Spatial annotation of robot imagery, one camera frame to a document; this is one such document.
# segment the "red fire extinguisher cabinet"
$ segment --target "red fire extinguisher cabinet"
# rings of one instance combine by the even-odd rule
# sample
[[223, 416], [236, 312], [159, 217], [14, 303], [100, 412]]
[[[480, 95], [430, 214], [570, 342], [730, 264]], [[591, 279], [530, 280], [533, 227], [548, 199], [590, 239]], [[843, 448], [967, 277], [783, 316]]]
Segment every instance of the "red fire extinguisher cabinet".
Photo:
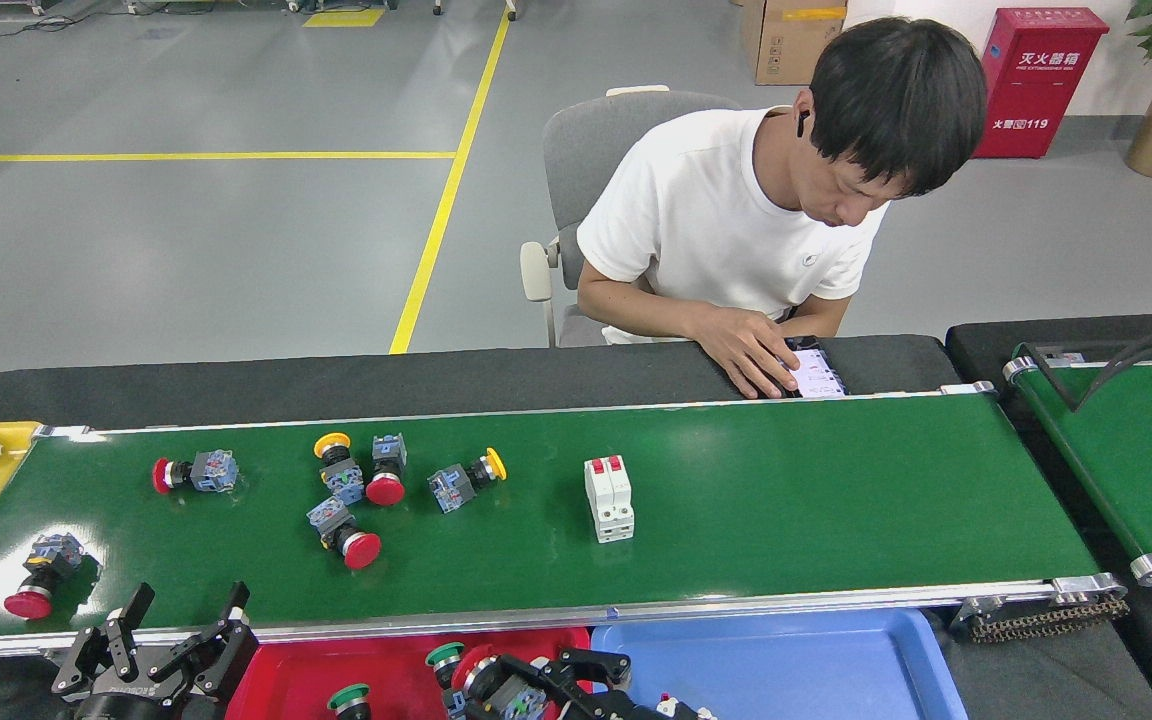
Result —
[[998, 8], [980, 63], [988, 113], [977, 158], [1043, 158], [1111, 30], [1087, 8]]

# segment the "gray floor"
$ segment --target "gray floor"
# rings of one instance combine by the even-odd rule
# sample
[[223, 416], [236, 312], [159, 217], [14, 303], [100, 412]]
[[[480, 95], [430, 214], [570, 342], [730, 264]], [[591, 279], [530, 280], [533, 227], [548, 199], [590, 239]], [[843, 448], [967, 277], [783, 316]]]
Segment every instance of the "gray floor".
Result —
[[[0, 38], [0, 156], [456, 150], [503, 5], [404, 0], [374, 28], [266, 3]], [[173, 9], [198, 5], [174, 5]], [[120, 10], [65, 0], [52, 14]], [[32, 15], [0, 12], [0, 32]], [[536, 0], [513, 23], [410, 351], [545, 342], [521, 242], [553, 232], [540, 128], [605, 88], [745, 106], [727, 0]], [[902, 200], [846, 334], [1152, 313], [1152, 179], [1132, 120], [1074, 119], [1048, 158], [973, 160]], [[0, 162], [0, 370], [387, 353], [449, 159]]]

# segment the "man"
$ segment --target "man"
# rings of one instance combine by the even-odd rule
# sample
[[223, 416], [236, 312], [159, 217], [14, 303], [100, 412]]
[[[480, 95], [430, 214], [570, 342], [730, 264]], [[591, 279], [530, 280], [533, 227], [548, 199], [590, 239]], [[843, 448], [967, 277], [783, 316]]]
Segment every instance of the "man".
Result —
[[613, 343], [690, 338], [741, 395], [781, 397], [783, 338], [838, 333], [887, 202], [963, 167], [984, 94], [954, 29], [878, 18], [829, 41], [793, 105], [653, 128], [577, 232], [581, 310]]

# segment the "white wall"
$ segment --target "white wall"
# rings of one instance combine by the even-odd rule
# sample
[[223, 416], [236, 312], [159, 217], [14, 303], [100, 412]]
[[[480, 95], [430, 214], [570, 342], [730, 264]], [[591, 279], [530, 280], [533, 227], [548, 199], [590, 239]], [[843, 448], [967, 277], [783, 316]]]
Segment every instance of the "white wall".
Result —
[[1128, 32], [1144, 20], [1126, 22], [1132, 0], [1021, 0], [1017, 3], [980, 3], [978, 0], [850, 0], [847, 24], [884, 15], [935, 18], [957, 29], [977, 50], [983, 50], [993, 28], [995, 8], [1061, 8], [1083, 6], [1105, 20], [1111, 32], [1096, 46], [1087, 73], [1070, 100], [1069, 115], [1142, 115], [1152, 97], [1152, 65], [1144, 63], [1139, 38]]

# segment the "red plastic tray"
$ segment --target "red plastic tray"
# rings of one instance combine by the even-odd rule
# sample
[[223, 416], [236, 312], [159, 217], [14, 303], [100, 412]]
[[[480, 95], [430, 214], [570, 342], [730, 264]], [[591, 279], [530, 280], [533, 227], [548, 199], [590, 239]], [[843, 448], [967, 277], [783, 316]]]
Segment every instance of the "red plastic tray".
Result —
[[340, 688], [366, 683], [372, 717], [438, 720], [444, 691], [425, 665], [429, 651], [449, 642], [492, 643], [530, 662], [562, 647], [589, 647], [585, 628], [448, 632], [403, 638], [365, 638], [265, 644], [256, 651], [225, 720], [335, 720], [328, 698]]

